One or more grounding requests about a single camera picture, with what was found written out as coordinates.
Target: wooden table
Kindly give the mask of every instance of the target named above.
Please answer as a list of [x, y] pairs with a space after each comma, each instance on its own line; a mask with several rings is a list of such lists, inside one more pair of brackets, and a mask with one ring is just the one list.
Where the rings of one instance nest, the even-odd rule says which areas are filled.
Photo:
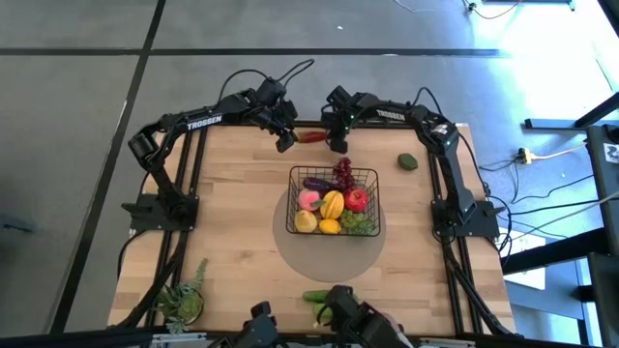
[[[460, 131], [470, 142], [469, 128], [460, 127]], [[185, 175], [185, 192], [196, 139]], [[333, 284], [310, 280], [292, 270], [278, 252], [272, 224], [276, 204], [287, 190], [290, 168], [332, 165], [340, 155], [331, 152], [324, 142], [295, 144], [279, 154], [276, 140], [255, 127], [208, 130], [197, 190], [199, 213], [189, 236], [182, 276], [192, 278], [200, 260], [208, 258], [201, 290], [205, 308], [192, 329], [239, 331], [250, 318], [250, 308], [269, 301], [281, 333], [328, 331], [312, 327], [311, 305], [304, 303], [301, 294], [329, 289]], [[382, 233], [387, 235], [375, 264], [345, 283], [353, 286], [362, 300], [392, 314], [407, 334], [454, 334], [442, 251], [430, 234], [432, 188], [426, 148], [412, 130], [359, 129], [347, 140], [353, 167], [378, 172], [380, 204], [387, 225]], [[176, 142], [167, 159], [168, 173], [176, 172], [182, 143], [182, 139]], [[478, 198], [483, 197], [472, 160], [461, 142], [457, 152], [464, 184]], [[419, 161], [419, 169], [398, 169], [400, 153], [412, 154]], [[147, 181], [146, 190], [155, 191], [154, 183]], [[151, 285], [161, 241], [161, 231], [147, 232], [128, 247], [109, 324], [124, 319]], [[476, 288], [503, 325], [514, 330], [496, 250], [478, 238], [469, 238], [468, 247]], [[459, 293], [464, 327], [472, 332], [466, 297], [461, 289]]]

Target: black wire basket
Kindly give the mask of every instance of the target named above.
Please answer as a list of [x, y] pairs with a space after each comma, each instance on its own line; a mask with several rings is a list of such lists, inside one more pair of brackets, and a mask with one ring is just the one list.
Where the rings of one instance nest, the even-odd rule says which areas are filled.
[[[333, 167], [318, 167], [318, 166], [294, 166], [290, 169], [290, 179], [288, 181], [288, 204], [286, 211], [286, 230], [294, 234], [304, 235], [322, 235], [322, 236], [351, 236], [351, 237], [376, 237], [380, 234], [380, 209], [379, 209], [379, 194], [378, 194], [378, 173], [373, 169], [351, 168], [352, 176], [355, 179], [355, 189], [364, 189], [368, 193], [368, 204], [366, 205], [363, 214], [368, 221], [373, 224], [373, 229], [368, 233], [356, 233], [354, 230], [341, 227], [341, 231], [337, 234], [323, 233], [318, 227], [313, 232], [300, 232], [294, 224], [294, 218], [301, 210], [299, 207], [299, 193], [305, 187], [303, 181], [306, 178], [321, 179], [330, 183], [336, 183], [336, 176], [333, 173]], [[320, 215], [320, 209], [313, 212], [318, 220], [318, 224], [323, 219]]]

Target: eggplant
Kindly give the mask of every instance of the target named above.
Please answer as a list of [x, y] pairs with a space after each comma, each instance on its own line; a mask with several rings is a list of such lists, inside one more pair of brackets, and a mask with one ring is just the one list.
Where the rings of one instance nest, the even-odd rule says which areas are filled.
[[303, 186], [306, 187], [306, 189], [317, 190], [318, 192], [338, 190], [336, 184], [317, 178], [305, 178], [303, 180]]

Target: round gray pad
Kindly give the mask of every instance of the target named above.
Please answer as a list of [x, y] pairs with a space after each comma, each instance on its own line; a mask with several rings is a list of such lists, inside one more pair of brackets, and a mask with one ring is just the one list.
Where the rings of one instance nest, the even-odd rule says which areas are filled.
[[380, 234], [376, 237], [344, 237], [292, 234], [286, 230], [288, 191], [273, 215], [273, 235], [281, 257], [303, 276], [324, 282], [340, 282], [358, 276], [374, 264], [385, 244], [385, 215], [380, 209]]

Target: cucumber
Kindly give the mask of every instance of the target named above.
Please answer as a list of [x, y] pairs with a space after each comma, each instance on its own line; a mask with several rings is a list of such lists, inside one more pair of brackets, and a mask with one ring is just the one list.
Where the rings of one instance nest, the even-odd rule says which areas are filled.
[[324, 304], [329, 290], [312, 290], [303, 293], [303, 300], [315, 304]]
[[[315, 304], [313, 306], [313, 315], [318, 315], [318, 313], [320, 313], [320, 310], [322, 310], [323, 306], [325, 305]], [[329, 323], [331, 319], [333, 319], [333, 311], [329, 307], [327, 307], [325, 308], [325, 310], [322, 312], [322, 315], [320, 316], [320, 324]]]

